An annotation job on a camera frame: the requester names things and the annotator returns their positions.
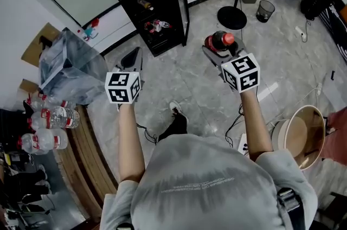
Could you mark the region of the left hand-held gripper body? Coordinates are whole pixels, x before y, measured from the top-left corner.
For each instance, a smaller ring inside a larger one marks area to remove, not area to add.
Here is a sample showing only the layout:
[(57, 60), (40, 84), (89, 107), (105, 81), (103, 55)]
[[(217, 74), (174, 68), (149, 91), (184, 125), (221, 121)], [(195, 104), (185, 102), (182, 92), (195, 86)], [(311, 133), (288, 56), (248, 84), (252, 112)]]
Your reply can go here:
[(107, 72), (105, 79), (105, 91), (111, 104), (132, 104), (142, 89), (141, 70), (122, 70), (114, 67)]

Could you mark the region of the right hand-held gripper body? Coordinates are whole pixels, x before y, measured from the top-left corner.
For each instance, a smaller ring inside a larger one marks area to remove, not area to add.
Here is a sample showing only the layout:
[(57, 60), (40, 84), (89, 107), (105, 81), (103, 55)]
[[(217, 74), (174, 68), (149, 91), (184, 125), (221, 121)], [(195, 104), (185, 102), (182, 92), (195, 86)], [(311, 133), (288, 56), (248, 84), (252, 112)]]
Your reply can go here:
[(220, 68), (224, 81), (239, 93), (260, 84), (260, 66), (253, 53), (242, 51), (239, 57), (223, 63)]

